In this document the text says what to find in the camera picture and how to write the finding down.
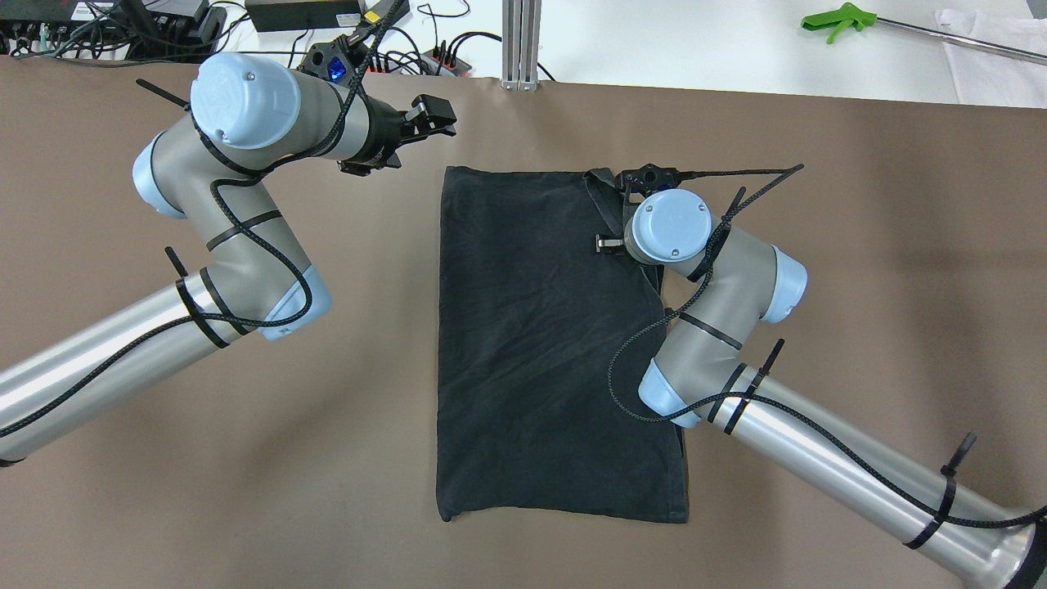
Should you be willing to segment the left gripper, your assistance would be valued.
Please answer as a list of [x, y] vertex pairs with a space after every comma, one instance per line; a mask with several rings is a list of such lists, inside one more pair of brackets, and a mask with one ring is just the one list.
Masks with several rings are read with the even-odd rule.
[[421, 94], [411, 103], [411, 110], [396, 110], [388, 103], [363, 100], [366, 129], [347, 120], [338, 149], [347, 156], [338, 157], [338, 168], [356, 176], [386, 167], [400, 168], [396, 150], [415, 141], [416, 137], [456, 135], [456, 112], [445, 98]]

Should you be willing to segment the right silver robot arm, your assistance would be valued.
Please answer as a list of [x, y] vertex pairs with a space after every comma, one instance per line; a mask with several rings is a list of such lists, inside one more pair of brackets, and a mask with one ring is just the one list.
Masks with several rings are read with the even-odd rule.
[[[1045, 198], [925, 191], [786, 205], [807, 296], [748, 354], [771, 376], [937, 472], [965, 434], [961, 484], [1009, 517], [1045, 504]], [[591, 588], [958, 588], [736, 434], [687, 437], [697, 477], [680, 533], [611, 533]]]

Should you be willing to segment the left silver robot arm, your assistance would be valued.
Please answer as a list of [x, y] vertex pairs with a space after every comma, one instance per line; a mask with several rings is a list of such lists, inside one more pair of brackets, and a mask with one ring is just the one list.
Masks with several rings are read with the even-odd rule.
[[179, 105], [133, 181], [151, 208], [193, 225], [210, 265], [4, 371], [3, 467], [247, 333], [276, 340], [322, 316], [330, 292], [265, 189], [271, 171], [308, 157], [357, 176], [397, 169], [400, 148], [456, 134], [444, 98], [396, 110], [367, 96], [362, 72], [336, 83], [231, 52], [204, 61]]

